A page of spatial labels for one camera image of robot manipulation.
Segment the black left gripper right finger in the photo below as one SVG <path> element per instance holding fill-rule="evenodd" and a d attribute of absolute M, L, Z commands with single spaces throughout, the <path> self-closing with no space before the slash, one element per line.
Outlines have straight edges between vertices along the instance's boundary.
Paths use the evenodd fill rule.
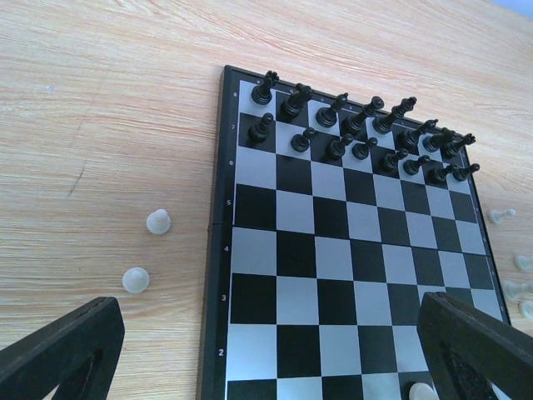
<path fill-rule="evenodd" d="M 532 398 L 532 337 L 448 293 L 427 292 L 417 333 L 439 398 Z"/>

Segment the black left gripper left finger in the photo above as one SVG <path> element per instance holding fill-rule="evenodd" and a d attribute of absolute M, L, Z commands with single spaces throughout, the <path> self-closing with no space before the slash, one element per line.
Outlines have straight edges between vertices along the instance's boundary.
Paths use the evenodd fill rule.
<path fill-rule="evenodd" d="M 106 399 L 125 327 L 115 297 L 96 297 L 1 351 L 1 398 Z"/>

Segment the white king piece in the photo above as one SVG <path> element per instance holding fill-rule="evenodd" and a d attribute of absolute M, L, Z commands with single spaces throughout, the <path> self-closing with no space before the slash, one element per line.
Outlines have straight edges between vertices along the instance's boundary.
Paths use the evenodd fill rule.
<path fill-rule="evenodd" d="M 408 392 L 409 400 L 439 400 L 432 386 L 425 382 L 416 382 L 411 385 Z"/>

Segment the black pawn six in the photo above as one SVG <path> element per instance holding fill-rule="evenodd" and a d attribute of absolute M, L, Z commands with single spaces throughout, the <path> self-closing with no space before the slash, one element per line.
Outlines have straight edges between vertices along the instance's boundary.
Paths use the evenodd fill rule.
<path fill-rule="evenodd" d="M 481 166 L 478 163 L 472 163 L 468 167 L 459 167 L 453 173 L 452 176 L 457 182 L 464 182 L 473 173 L 479 171 Z"/>

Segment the black pawn five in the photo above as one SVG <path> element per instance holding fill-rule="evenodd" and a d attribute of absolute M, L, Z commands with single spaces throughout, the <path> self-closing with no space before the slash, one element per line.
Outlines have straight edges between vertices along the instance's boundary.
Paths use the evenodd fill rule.
<path fill-rule="evenodd" d="M 434 167 L 428 172 L 428 179 L 431 183 L 441 184 L 446 183 L 447 177 L 457 170 L 457 166 L 450 164 L 447 167 Z"/>

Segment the black pawn four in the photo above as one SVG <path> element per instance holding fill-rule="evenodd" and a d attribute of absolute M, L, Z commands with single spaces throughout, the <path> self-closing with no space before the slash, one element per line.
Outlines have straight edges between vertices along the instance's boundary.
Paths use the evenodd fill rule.
<path fill-rule="evenodd" d="M 416 175 L 420 168 L 428 163 L 431 158 L 427 155 L 419 156 L 417 159 L 408 159 L 403 163 L 403 170 L 410 176 Z"/>

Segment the black pawn eight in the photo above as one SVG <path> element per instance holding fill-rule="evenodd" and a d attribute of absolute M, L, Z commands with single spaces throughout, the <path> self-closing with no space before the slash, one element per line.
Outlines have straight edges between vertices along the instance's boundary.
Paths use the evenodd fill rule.
<path fill-rule="evenodd" d="M 397 170 L 399 162 L 406 158 L 408 154 L 408 151 L 404 148 L 401 148 L 394 153 L 389 152 L 385 154 L 381 159 L 382 169 L 387 172 Z"/>

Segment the black pawn three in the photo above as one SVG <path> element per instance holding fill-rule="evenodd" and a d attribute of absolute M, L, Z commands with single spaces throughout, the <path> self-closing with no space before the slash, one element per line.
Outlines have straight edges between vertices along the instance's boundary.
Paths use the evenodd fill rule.
<path fill-rule="evenodd" d="M 375 137 L 368 138 L 365 142 L 356 143 L 351 149 L 352 155 L 359 160 L 364 160 L 369 157 L 370 151 L 378 144 L 378 139 Z"/>

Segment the black pawn two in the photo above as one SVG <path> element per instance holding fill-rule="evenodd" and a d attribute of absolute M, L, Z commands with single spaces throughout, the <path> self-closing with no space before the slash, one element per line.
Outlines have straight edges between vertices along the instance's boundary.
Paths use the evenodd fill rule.
<path fill-rule="evenodd" d="M 331 141 L 326 148 L 326 155 L 332 161 L 343 158 L 346 153 L 346 147 L 353 142 L 353 136 L 350 133 L 341 135 L 339 138 Z"/>

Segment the black pawn one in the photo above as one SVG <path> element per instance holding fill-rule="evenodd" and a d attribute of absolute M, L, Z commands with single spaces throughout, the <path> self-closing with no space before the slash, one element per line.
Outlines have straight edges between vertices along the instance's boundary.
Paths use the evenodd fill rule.
<path fill-rule="evenodd" d="M 291 138 L 291 147 L 294 151 L 303 153 L 310 147 L 310 142 L 314 138 L 316 130 L 313 127 L 307 127 L 303 133 L 295 134 Z"/>

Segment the black pawn seven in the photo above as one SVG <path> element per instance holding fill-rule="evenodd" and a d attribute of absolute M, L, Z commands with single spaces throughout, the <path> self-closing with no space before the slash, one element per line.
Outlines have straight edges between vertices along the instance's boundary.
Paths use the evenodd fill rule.
<path fill-rule="evenodd" d="M 273 115 L 266 112 L 248 128 L 248 137 L 255 143 L 264 143 L 270 135 L 270 125 L 273 121 Z"/>

